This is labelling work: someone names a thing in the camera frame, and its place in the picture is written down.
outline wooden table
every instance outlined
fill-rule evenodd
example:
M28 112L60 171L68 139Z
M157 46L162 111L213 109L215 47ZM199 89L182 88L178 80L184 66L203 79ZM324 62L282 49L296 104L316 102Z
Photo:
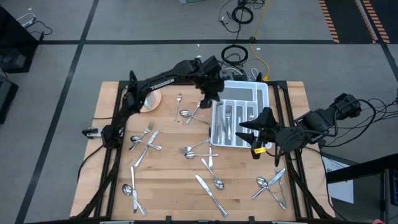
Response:
M288 82L289 95L294 117L309 110L307 96L302 82ZM116 99L118 82L104 82L99 93L95 111L96 118L110 117ZM287 210L282 210L268 192L264 192L257 199L251 197L259 190L256 177L270 179L274 176L274 158L263 154L259 160L254 160L248 149L230 147L214 147L214 172L222 178L224 190L217 190L213 185L210 173L201 163L200 158L188 160L180 152L183 146L196 144L208 137L208 126L195 120L190 125L183 125L185 118L178 116L174 121L176 97L183 94L180 109L192 111L199 100L203 98L199 90L193 86L167 86L162 90L162 101L157 109L149 113L135 114L127 121L123 152L119 168L119 176L113 206L113 220L165 220L171 215L173 220L248 220L254 216L256 220L295 220L288 175L282 178L284 192L287 197ZM273 89L269 88L270 107L277 118L277 110ZM198 110L197 116L211 122L211 110ZM142 216L139 211L132 212L132 200L122 193L122 185L131 185L130 167L135 163L144 149L138 145L133 152L129 152L131 145L129 137L139 135L145 130L150 121L155 123L154 130L160 133L154 144L161 145L162 151L149 149L141 165L136 169L136 189L140 203L148 210L148 216ZM104 126L110 120L94 120L93 126ZM88 156L101 145L101 139L88 140L85 156ZM208 145L195 148L195 152L207 153ZM81 171L76 195L72 206L71 216L78 214L90 201L98 189L101 170L103 168L105 150L93 156ZM308 188L321 206L334 216L328 204L326 194L326 179L319 154L304 150L302 154L303 166L307 176ZM285 167L285 159L280 160L279 167ZM198 174L218 199L219 203L229 213L223 218L214 202L199 185L195 178ZM305 207L300 189L298 198L302 216L305 217ZM271 190L281 197L279 185L274 184ZM102 215L105 214L109 192L104 194Z

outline yellow cable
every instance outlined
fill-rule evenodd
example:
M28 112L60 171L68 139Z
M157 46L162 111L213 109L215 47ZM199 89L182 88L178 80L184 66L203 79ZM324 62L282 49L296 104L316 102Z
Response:
M270 2L271 0L266 0L266 1L267 1L267 2L266 2L266 5L265 5L264 8L262 9L261 17L260 17L259 23L258 23L258 25L257 25L256 31L255 31L254 36L253 36L254 38L256 38L256 36L257 36L257 32L259 31L259 28L260 28L260 25L261 25L261 22L262 22L262 18L264 17L264 15L265 15L265 13L266 13L266 10L267 10L267 8L268 8L269 2ZM264 81L268 81L268 80L269 80L269 66L268 66L267 62L264 61L263 59L261 59L261 58L253 51L253 49L251 48L251 43L249 43L249 48L250 48L250 51L253 53L253 55L257 58L257 60L259 60L260 62L262 62L262 63L267 67L267 74L265 75L265 77L263 78L263 80L264 80Z

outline black line on floor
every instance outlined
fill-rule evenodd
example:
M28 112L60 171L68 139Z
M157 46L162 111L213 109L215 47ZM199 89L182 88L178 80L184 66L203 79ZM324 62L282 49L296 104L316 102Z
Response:
M79 44L79 40L43 40L42 45ZM233 44L235 40L85 40L88 45L168 45L168 44ZM249 40L238 40L237 44L249 44ZM336 44L332 40L256 40L255 44Z
M364 5L364 3L362 1L360 1L360 2L361 2L362 6L365 9L366 6ZM377 27L374 24L373 20L371 19L371 16L369 15L368 10L365 10L365 13L366 13L366 16L369 19L369 22L372 25L373 30L375 30L377 39L382 40L382 37L381 37L380 33L376 32L377 31ZM396 61L395 61L394 57L392 56L392 54L390 52L390 49L388 48L388 45L386 43L384 43L383 41L380 41L379 43L380 43L381 49L383 49L383 52L384 52L384 55L386 56L388 64L390 65L391 70L392 70L394 76L396 77L396 79L398 81L398 67L397 67Z
M73 60L72 60L72 64L70 65L68 76L65 80L65 83L63 84L63 88L62 88L61 95L60 95L60 98L57 103L57 107L55 108L55 112L52 117L49 130L47 131L47 135L45 137L43 147L42 147L42 150L39 155L39 159L37 160L35 169L33 171L32 177L29 182L29 186L26 190L24 199L23 199L21 207L19 209L15 224L22 224L25 221L27 212L30 207L30 203L32 202L32 198L33 198L33 195L36 190L37 183L39 182L40 175L41 175L43 167L44 167L45 160L47 158L47 154L49 153L50 145L51 145L52 139L54 137L55 130L57 129L57 125L58 125L59 119L61 117L63 106L65 105L65 100L67 99L70 85L72 84L73 76L75 75L75 71L77 68L77 64L79 62L81 51L83 50L84 40L86 40L86 38L87 38L87 34L90 29L91 22L93 21L93 18L94 18L94 14L95 14L95 11L96 11L96 8L98 5L98 1L99 0L93 1L93 5L91 6L90 13L88 14L88 18L87 18L85 27L83 29L83 33L81 34L81 37L80 37L80 43L78 44L78 47L75 52L75 56L73 57Z

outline metal bracket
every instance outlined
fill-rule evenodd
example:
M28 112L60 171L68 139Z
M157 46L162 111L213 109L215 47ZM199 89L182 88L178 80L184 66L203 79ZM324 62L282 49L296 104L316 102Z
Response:
M82 130L81 133L88 139L93 139L94 137L101 137L103 127L89 127L88 129Z

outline gray floor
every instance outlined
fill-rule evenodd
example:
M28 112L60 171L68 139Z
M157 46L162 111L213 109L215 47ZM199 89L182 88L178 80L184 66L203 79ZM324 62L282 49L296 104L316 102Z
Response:
M14 17L27 13L31 7L37 18L54 30L47 40L78 40L92 2L0 0ZM177 0L100 0L88 39L234 39L236 36L217 21L224 2L181 6ZM233 5L226 9L231 11ZM243 26L240 39L252 35L260 13L256 11L254 22ZM331 39L317 0L272 1L264 18L259 39ZM233 22L230 26L236 29ZM223 47L218 44L85 45L25 222L68 218L76 173L87 143L80 131L91 123L101 82L126 80L130 70L139 79L151 77L197 55L220 58ZM257 53L270 65L271 80L305 82L313 110L327 107L343 92L385 102L396 97L397 80L378 45L268 44L254 48L259 49ZM398 46L389 48L398 58ZM29 73L10 74L20 88L6 123L0 126L0 216L4 223L15 222L75 50L76 45L41 45ZM265 72L264 66L249 54L245 68L252 67ZM369 112L344 121L341 126L354 126ZM397 128L398 119L378 122L360 139L326 152L356 162L396 153ZM357 133L353 131L337 142ZM336 208L353 220L377 218L377 180L375 177L357 180L356 205L335 202Z

